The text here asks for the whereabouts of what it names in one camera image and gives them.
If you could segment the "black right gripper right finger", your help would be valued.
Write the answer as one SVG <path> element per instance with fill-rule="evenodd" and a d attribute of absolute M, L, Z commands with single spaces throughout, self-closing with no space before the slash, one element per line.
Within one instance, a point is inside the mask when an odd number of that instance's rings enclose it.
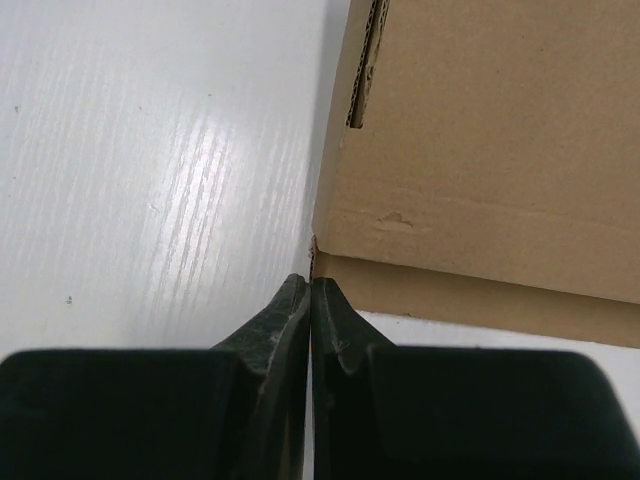
<path fill-rule="evenodd" d="M 551 350 L 398 346 L 311 286 L 318 479 L 635 479 L 604 372 Z"/>

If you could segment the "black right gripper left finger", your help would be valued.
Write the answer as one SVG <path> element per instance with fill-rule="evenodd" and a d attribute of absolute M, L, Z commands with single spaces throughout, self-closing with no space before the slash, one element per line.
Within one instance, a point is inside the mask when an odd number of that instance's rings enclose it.
<path fill-rule="evenodd" d="M 5 479 L 298 479 L 309 287 L 208 349 L 40 349 L 1 364 Z"/>

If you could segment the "cardboard box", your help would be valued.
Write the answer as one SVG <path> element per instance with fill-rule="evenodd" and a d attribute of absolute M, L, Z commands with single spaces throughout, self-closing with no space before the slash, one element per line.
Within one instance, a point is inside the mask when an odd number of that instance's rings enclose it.
<path fill-rule="evenodd" d="M 353 1 L 313 218 L 351 305 L 639 344 L 639 5 Z"/>

